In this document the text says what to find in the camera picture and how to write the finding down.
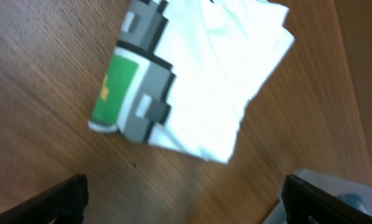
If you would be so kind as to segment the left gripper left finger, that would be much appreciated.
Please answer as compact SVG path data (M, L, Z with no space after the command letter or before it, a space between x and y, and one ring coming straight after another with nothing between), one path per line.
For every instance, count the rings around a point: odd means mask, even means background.
M89 202L88 180L76 174L0 214L0 223L81 224Z

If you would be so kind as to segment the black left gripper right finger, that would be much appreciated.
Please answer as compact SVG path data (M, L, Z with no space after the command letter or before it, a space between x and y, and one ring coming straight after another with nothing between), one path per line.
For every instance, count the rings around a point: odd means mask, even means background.
M372 224L372 216L357 210L300 177L290 174L281 192L288 224Z

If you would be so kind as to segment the white printed shirt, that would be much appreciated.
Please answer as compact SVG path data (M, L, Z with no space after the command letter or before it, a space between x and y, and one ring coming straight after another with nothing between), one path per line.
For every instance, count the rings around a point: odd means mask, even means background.
M131 1L91 118L98 133L226 164L248 103L294 42L270 1Z

